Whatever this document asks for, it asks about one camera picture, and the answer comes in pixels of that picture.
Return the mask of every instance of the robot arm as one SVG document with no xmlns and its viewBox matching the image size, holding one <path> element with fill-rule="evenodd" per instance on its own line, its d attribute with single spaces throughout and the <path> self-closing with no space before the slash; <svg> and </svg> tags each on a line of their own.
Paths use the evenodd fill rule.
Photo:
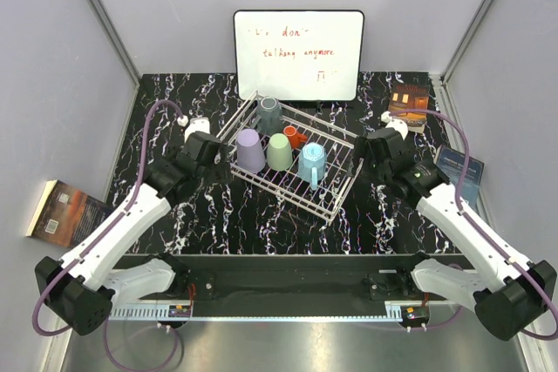
<svg viewBox="0 0 558 372">
<path fill-rule="evenodd" d="M 132 244 L 174 205 L 187 199 L 201 185 L 229 182 L 230 168 L 227 159 L 223 158 L 227 153 L 221 141 L 209 134 L 206 118 L 190 121 L 184 139 L 185 144 L 180 149 L 147 167 L 139 193 L 128 210 L 126 207 L 133 190 L 83 243 L 60 260 L 45 257 L 35 267 L 42 293 L 60 272 L 80 260 L 44 301 L 78 334 L 87 335 L 95 330 L 114 306 L 136 301 L 148 294 L 178 296 L 187 291 L 187 267 L 169 254 L 156 256 L 141 266 L 111 273 Z M 98 239 L 117 217 L 121 219 L 81 259 L 84 248 Z"/>
<path fill-rule="evenodd" d="M 511 247 L 462 200 L 464 211 L 506 249 L 510 260 L 505 260 L 462 215 L 454 202 L 455 187 L 447 176 L 431 160 L 414 161 L 413 150 L 405 143 L 405 122 L 387 113 L 382 120 L 387 123 L 385 128 L 357 139 L 352 166 L 357 167 L 363 159 L 364 176 L 386 184 L 398 198 L 440 227 L 477 271 L 461 272 L 422 254 L 401 269 L 404 281 L 410 289 L 438 294 L 470 309 L 490 333 L 509 340 L 548 309 L 511 262 L 536 278 L 551 298 L 555 270 L 546 261 L 534 264 Z"/>
</svg>

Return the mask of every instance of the light blue mug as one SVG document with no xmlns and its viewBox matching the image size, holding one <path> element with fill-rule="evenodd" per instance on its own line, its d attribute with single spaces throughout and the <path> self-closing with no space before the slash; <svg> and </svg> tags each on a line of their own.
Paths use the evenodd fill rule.
<svg viewBox="0 0 558 372">
<path fill-rule="evenodd" d="M 313 191 L 317 189 L 317 182 L 325 175 L 326 158 L 325 149 L 317 143 L 308 143 L 300 153 L 298 176 L 309 182 Z"/>
</svg>

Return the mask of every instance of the shiny floor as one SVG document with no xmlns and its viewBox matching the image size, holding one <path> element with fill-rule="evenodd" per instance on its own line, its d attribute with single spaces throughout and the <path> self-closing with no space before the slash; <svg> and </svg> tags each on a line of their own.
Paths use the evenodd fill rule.
<svg viewBox="0 0 558 372">
<path fill-rule="evenodd" d="M 432 323 L 443 321 L 451 313 L 449 307 L 432 308 Z M 170 335 L 148 326 L 133 321 L 110 323 L 113 355 L 130 369 L 158 366 L 173 347 Z M 517 340 L 496 340 L 469 312 L 447 328 L 426 333 L 407 334 L 395 324 L 375 327 L 397 331 L 351 323 L 191 322 L 180 328 L 177 354 L 163 370 L 527 371 Z M 118 371 L 106 358 L 101 331 L 71 337 L 64 372 Z"/>
</svg>

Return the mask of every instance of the book cover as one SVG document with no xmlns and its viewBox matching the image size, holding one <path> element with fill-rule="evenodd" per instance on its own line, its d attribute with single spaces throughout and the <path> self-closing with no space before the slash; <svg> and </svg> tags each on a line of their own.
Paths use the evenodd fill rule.
<svg viewBox="0 0 558 372">
<path fill-rule="evenodd" d="M 442 145 L 436 153 L 434 163 L 456 186 L 465 163 L 465 154 Z M 461 196 L 475 212 L 477 211 L 477 198 L 479 198 L 480 180 L 484 167 L 485 164 L 482 161 L 469 157 L 469 167 L 467 168 Z"/>
<path fill-rule="evenodd" d="M 407 109 L 428 109 L 429 86 L 394 83 L 391 87 L 391 98 L 388 111 L 405 111 Z M 424 113 L 407 112 L 397 115 L 403 119 L 409 131 L 424 132 L 426 115 Z"/>
<path fill-rule="evenodd" d="M 112 208 L 60 180 L 46 183 L 28 236 L 75 247 L 112 213 Z"/>
</svg>

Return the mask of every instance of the marble pattern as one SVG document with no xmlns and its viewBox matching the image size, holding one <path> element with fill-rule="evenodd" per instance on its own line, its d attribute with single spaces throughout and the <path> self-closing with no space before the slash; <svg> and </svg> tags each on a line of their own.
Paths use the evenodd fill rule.
<svg viewBox="0 0 558 372">
<path fill-rule="evenodd" d="M 427 73 L 361 72 L 357 98 L 350 102 L 306 105 L 304 110 L 356 134 L 380 127 L 391 83 L 429 85 Z M 148 108 L 158 99 L 175 101 L 190 117 L 209 117 L 217 133 L 242 103 L 235 74 L 145 75 L 139 89 L 108 202 L 117 206 L 135 181 L 141 130 Z M 438 109 L 431 87 L 430 109 Z M 148 161 L 182 141 L 176 115 L 160 108 L 153 118 Z M 445 127 L 428 117 L 422 134 L 408 138 L 417 158 L 433 158 L 447 144 Z M 458 253 L 429 220 L 395 199 L 384 186 L 358 180 L 336 220 L 325 221 L 241 179 L 209 187 L 180 203 L 130 249 L 149 254 L 408 254 Z"/>
</svg>

